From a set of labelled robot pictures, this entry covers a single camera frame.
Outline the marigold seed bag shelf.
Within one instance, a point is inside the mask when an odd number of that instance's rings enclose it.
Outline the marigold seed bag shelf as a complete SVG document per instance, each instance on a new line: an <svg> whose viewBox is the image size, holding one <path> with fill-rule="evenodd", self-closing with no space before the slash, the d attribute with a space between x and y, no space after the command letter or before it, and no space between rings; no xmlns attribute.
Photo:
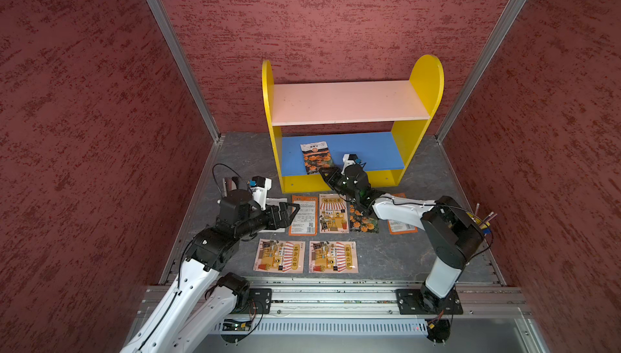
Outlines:
<svg viewBox="0 0 621 353"><path fill-rule="evenodd" d="M334 162L326 141L301 144L304 167L308 175L318 174L320 169L333 167Z"/></svg>
<svg viewBox="0 0 621 353"><path fill-rule="evenodd" d="M378 233L378 220L365 215L352 204L349 205L349 231L354 233Z"/></svg>

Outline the marigold seed bag top shelf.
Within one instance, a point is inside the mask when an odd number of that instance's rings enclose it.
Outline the marigold seed bag top shelf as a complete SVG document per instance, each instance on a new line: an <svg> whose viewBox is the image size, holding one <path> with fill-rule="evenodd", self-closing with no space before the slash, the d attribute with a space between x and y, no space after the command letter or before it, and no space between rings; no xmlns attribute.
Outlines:
<svg viewBox="0 0 621 353"><path fill-rule="evenodd" d="M378 233L378 220L365 215L352 204L349 205L349 231L354 233Z"/></svg>

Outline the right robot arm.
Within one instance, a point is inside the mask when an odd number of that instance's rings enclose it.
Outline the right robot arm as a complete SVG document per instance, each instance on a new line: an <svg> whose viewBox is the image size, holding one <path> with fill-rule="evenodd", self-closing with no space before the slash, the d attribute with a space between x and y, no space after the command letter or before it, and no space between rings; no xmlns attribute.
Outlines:
<svg viewBox="0 0 621 353"><path fill-rule="evenodd" d="M360 212L380 220L414 225L425 231L436 259L420 288L419 301L426 312L440 312L465 267L484 242L485 234L480 224L449 196L423 201L375 189L358 164L349 165L344 170L322 168L320 175L331 190L344 196Z"/></svg>

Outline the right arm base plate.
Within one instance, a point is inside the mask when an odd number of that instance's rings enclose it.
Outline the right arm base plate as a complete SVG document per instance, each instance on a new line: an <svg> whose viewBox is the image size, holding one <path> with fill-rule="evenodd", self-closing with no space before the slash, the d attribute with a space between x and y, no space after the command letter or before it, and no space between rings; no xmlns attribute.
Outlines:
<svg viewBox="0 0 621 353"><path fill-rule="evenodd" d="M463 315L461 301L454 288L444 298L436 297L427 289L397 289L396 303L401 315Z"/></svg>

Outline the orange bordered seed bag top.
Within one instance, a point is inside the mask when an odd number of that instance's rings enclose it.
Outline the orange bordered seed bag top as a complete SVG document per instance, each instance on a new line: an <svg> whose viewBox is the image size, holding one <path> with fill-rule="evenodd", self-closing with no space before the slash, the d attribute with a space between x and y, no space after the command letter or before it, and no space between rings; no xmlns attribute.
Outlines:
<svg viewBox="0 0 621 353"><path fill-rule="evenodd" d="M291 202L300 210L289 227L290 236L315 236L318 233L319 198L317 196L292 196Z"/></svg>

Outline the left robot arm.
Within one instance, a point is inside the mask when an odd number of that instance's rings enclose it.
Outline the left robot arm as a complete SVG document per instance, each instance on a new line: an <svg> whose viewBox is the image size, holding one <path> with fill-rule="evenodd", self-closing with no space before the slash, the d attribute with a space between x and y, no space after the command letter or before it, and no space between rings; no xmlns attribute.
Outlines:
<svg viewBox="0 0 621 353"><path fill-rule="evenodd" d="M184 251L179 272L124 352L193 352L235 310L247 308L250 283L223 275L244 238L262 230L291 226L299 204L264 205L267 190L234 190L219 202L213 226L201 231Z"/></svg>

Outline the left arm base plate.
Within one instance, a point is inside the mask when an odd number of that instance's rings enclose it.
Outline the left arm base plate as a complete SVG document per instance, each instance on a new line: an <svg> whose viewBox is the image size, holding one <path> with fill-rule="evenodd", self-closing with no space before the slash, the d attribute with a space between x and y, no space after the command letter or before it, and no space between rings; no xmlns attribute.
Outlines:
<svg viewBox="0 0 621 353"><path fill-rule="evenodd" d="M214 286L204 295L200 311L207 314L225 315L254 315L268 314L272 301L272 290L268 288L249 288L239 295L227 287Z"/></svg>

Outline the orange seed bag shelf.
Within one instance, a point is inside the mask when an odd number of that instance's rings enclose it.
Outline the orange seed bag shelf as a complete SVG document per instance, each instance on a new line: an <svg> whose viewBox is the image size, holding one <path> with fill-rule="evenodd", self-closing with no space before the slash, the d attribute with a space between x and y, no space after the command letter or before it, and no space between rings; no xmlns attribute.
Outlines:
<svg viewBox="0 0 621 353"><path fill-rule="evenodd" d="M411 212L399 208L397 213L391 214L391 219L387 221L390 234L416 233L420 227L420 218L415 217Z"/></svg>

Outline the sunflower shop seed bag top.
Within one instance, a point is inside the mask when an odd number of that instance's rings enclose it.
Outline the sunflower shop seed bag top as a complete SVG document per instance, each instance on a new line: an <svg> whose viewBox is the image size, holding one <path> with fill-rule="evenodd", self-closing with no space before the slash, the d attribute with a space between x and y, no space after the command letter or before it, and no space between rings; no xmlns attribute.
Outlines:
<svg viewBox="0 0 621 353"><path fill-rule="evenodd" d="M338 194L319 196L320 233L348 233L348 204Z"/></svg>

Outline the white seed bag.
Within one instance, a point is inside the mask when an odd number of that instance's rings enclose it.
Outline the white seed bag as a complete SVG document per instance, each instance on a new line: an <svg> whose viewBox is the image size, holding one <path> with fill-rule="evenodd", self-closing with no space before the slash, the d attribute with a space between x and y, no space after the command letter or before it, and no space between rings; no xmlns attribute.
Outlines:
<svg viewBox="0 0 621 353"><path fill-rule="evenodd" d="M280 203L287 203L288 201L287 198L268 198L266 199L266 206L279 207ZM278 228L276 230L263 230L263 233L284 233L285 231L285 228Z"/></svg>

